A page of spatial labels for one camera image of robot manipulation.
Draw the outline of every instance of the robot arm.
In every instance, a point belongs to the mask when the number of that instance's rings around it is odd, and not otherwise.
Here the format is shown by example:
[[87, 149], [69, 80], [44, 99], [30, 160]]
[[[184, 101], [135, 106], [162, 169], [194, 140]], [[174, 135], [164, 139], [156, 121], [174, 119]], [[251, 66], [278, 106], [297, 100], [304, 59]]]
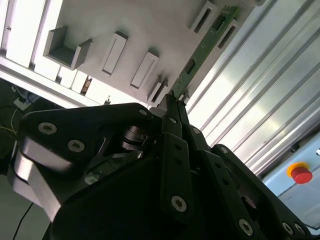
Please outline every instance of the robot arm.
[[171, 95], [150, 111], [129, 103], [26, 115], [8, 179], [44, 208], [54, 240], [312, 239], [230, 149], [208, 147]]

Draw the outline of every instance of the screw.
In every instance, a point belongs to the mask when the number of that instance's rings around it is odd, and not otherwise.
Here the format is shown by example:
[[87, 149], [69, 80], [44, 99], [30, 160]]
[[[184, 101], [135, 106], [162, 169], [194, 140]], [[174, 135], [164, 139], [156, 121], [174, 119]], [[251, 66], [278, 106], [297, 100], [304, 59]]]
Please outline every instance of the screw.
[[199, 131], [199, 129], [197, 129], [197, 128], [192, 128], [192, 131], [195, 133], [195, 134], [200, 134], [200, 131]]
[[183, 213], [187, 210], [187, 204], [185, 200], [180, 196], [173, 196], [171, 198], [171, 204], [175, 208], [175, 210], [177, 210], [180, 213]]
[[56, 133], [57, 127], [50, 122], [42, 122], [38, 125], [38, 130], [40, 131], [40, 133], [51, 135]]
[[302, 233], [303, 235], [306, 235], [305, 230], [298, 223], [295, 223], [294, 226], [300, 233]]
[[292, 228], [285, 221], [282, 223], [282, 226], [290, 235], [294, 234], [294, 231], [292, 230]]
[[143, 109], [140, 109], [139, 112], [142, 114], [142, 115], [147, 115], [147, 112]]
[[220, 147], [220, 149], [224, 154], [228, 153], [228, 150], [225, 147], [222, 146], [222, 147]]
[[80, 153], [85, 150], [85, 145], [82, 141], [73, 139], [68, 142], [68, 149], [72, 152]]
[[175, 119], [173, 119], [172, 117], [169, 118], [171, 122], [173, 122], [174, 124], [177, 123], [177, 121]]
[[248, 236], [252, 236], [254, 234], [254, 230], [246, 220], [240, 219], [238, 223], [239, 227], [245, 234], [247, 234]]

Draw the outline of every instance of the green circuit board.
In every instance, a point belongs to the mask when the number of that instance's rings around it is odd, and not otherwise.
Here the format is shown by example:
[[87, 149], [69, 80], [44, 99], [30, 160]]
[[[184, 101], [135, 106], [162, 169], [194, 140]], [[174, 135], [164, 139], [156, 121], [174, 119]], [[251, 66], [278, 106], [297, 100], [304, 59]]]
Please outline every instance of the green circuit board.
[[[227, 30], [237, 12], [237, 6], [226, 5], [223, 7], [219, 16], [215, 19], [214, 23], [211, 25], [208, 32], [205, 34], [202, 41], [197, 46], [191, 58], [175, 81], [171, 90], [176, 98], [179, 98], [184, 93], [185, 89], [188, 87], [189, 83], [194, 78], [201, 65], [205, 62], [210, 52], [214, 49], [221, 36]], [[224, 37], [219, 46], [223, 45], [223, 41], [228, 38], [227, 35], [229, 32], [226, 34], [226, 37]]]

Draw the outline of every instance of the yellow cable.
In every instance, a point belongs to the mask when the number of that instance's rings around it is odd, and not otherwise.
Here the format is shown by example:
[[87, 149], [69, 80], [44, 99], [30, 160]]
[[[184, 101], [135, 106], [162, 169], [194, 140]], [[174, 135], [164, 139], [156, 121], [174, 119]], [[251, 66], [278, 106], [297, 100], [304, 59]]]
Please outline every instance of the yellow cable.
[[10, 132], [13, 132], [15, 135], [17, 135], [17, 132], [16, 132], [16, 131], [11, 130], [11, 129], [9, 129], [9, 128], [6, 128], [6, 127], [4, 127], [4, 126], [0, 126], [0, 129], [8, 130], [8, 131], [10, 131]]

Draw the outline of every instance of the red emergency stop button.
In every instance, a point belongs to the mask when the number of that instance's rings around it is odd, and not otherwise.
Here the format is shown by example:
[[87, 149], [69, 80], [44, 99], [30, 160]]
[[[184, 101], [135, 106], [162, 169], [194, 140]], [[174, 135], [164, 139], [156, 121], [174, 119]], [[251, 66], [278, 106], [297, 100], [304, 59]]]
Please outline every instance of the red emergency stop button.
[[297, 166], [291, 171], [291, 177], [297, 184], [306, 184], [311, 181], [313, 175], [308, 168]]

